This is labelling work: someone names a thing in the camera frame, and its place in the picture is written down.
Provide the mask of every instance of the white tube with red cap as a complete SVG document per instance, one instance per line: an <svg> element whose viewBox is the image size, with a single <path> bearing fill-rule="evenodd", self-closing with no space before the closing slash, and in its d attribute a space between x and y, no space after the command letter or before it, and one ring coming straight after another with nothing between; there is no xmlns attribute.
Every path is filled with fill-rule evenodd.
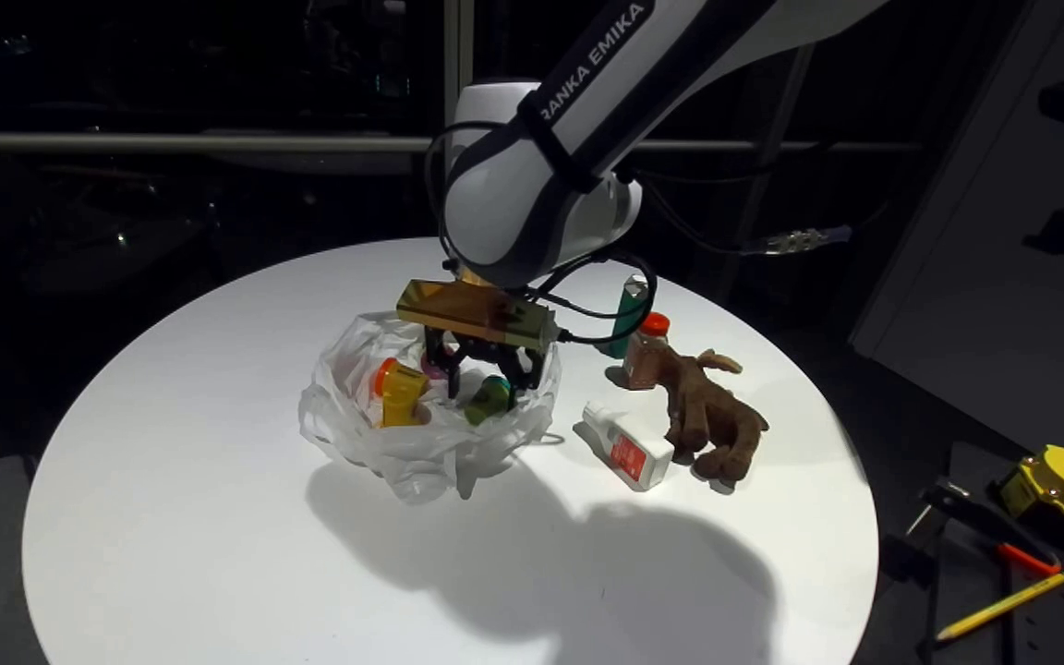
<svg viewBox="0 0 1064 665"><path fill-rule="evenodd" d="M665 481L673 465L673 447L650 438L650 425L636 425L623 414L583 406L583 425L592 434L596 454L636 490Z"/></svg>

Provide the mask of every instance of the cable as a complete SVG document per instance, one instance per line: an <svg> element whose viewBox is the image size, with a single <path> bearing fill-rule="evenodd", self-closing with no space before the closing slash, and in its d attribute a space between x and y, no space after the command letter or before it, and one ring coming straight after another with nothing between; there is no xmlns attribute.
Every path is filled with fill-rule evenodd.
<svg viewBox="0 0 1064 665"><path fill-rule="evenodd" d="M756 181L756 178L773 178L773 175L788 175L799 164L831 151L837 142L817 142L811 147L801 151L788 151L779 158L746 165L746 170L726 170L726 175L714 175L714 178L682 178L682 175L665 175L665 170L623 170L627 178L650 178L650 181L667 181L667 185L692 185L692 190L724 190L724 185L740 185L740 181Z"/></svg>
<svg viewBox="0 0 1064 665"><path fill-rule="evenodd" d="M687 236L694 248L710 252L710 254L724 254L724 258L750 258L750 254L810 254L831 244L851 244L852 231L851 224L828 224L828 231L792 231L792 233L774 233L753 244L740 244L740 248L719 248L714 242L707 242L673 202L665 192L657 192L657 185L640 181L647 192L647 207L657 210L657 217L665 224L673 224L681 236Z"/></svg>
<svg viewBox="0 0 1064 665"><path fill-rule="evenodd" d="M572 303L572 300L561 300L561 297L539 297L539 300L546 300L546 303L553 303L553 307L565 307L565 311L577 311L577 316L588 316L588 319L617 319L614 311L588 311L588 307L580 307L580 303Z"/></svg>
<svg viewBox="0 0 1064 665"><path fill-rule="evenodd" d="M533 303L537 300L561 303L561 307L570 307L577 316L588 316L588 319L623 319L623 316L597 316L597 311L577 307L572 300L553 297L553 287L565 276L572 276L577 270L596 266L596 261L627 261L627 266L636 266L644 273L644 282L647 282L647 297L644 297L636 319L627 324L622 324L622 328L614 324L609 338L577 338L570 328L556 328L561 344L617 344L617 341L631 338L647 322L647 316L655 311L657 276L655 276L650 261L644 261L640 254L631 254L623 248L607 248L607 252L596 252L596 254L577 258L570 266L556 266L539 287L527 293L527 300Z"/></svg>
<svg viewBox="0 0 1064 665"><path fill-rule="evenodd" d="M500 130L500 127L503 127L503 122L449 122L449 127L443 127L439 133L432 133L432 142L428 142L428 147L425 147L425 156L421 156L425 202L428 202L428 215L432 215L432 221L436 221L436 242L443 244L446 254L455 254L455 252L449 252L449 242L446 242L443 192L439 192L439 185L436 185L432 164L436 164L436 156L443 156L446 137L455 137L455 133L471 133L471 130Z"/></svg>

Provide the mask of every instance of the brown toy reindeer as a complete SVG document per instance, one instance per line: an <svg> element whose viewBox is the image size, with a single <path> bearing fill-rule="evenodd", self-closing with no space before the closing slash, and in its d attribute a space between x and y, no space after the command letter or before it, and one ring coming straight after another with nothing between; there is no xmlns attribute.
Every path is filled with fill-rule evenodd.
<svg viewBox="0 0 1064 665"><path fill-rule="evenodd" d="M741 366L715 350L703 350L697 357L676 354L662 338L650 338L627 354L627 369L614 369L609 376L627 391L647 391L655 385L667 391L673 425L665 440L676 447L676 460L682 462L714 440L714 451L694 460L694 476L724 489L740 486L750 472L769 420L714 385L707 369L741 373Z"/></svg>

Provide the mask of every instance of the dark background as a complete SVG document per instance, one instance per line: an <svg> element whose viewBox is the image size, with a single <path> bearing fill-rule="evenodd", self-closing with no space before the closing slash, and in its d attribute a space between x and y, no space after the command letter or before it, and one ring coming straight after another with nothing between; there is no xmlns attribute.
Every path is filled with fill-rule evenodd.
<svg viewBox="0 0 1064 665"><path fill-rule="evenodd" d="M471 80L542 79L597 9L480 0ZM912 451L933 471L922 438L954 434L938 425L954 414L879 369L843 369L836 350L1016 16L1007 0L894 0L811 52L715 80L655 133L735 146L627 158L719 244L858 231L836 252L726 261L647 210L627 244L810 369L870 447L879 500L912 472L888 471L877 440L928 418ZM432 0L0 0L0 130L428 137L446 122L443 55ZM0 151L0 454L38 460L86 380L205 287L322 248L428 236L416 165L416 151ZM864 396L906 398L877 409Z"/></svg>

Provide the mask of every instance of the small toy figure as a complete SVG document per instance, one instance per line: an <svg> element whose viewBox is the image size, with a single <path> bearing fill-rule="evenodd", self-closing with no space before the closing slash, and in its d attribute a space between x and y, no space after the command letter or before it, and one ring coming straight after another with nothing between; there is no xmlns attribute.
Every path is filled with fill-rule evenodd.
<svg viewBox="0 0 1064 665"><path fill-rule="evenodd" d="M507 376L487 376L487 380L480 385L480 391L476 391L471 398L465 398L463 418L465 418L469 425L480 425L480 420L487 420L487 418L507 414L510 406L513 406L513 403L510 403L510 385L507 385Z"/></svg>
<svg viewBox="0 0 1064 665"><path fill-rule="evenodd" d="M703 350L697 357L676 354L665 338L650 338L636 354L627 369L609 369L609 380L627 391L662 385L673 420L665 440L676 447L676 462L694 460L714 440L714 451L694 460L694 476L714 481L714 489L740 486L769 420L714 385L707 369L740 373L741 366L715 350Z"/></svg>
<svg viewBox="0 0 1064 665"><path fill-rule="evenodd" d="M425 425L421 396L428 391L425 373L386 357L374 373L374 420L381 430Z"/></svg>
<svg viewBox="0 0 1064 665"><path fill-rule="evenodd" d="M457 398L463 357L480 357L500 366L510 385L507 406L516 406L524 391L539 388L556 338L553 311L480 284L457 266L455 282L411 282L396 316L425 324L425 364L446 376L449 398Z"/></svg>

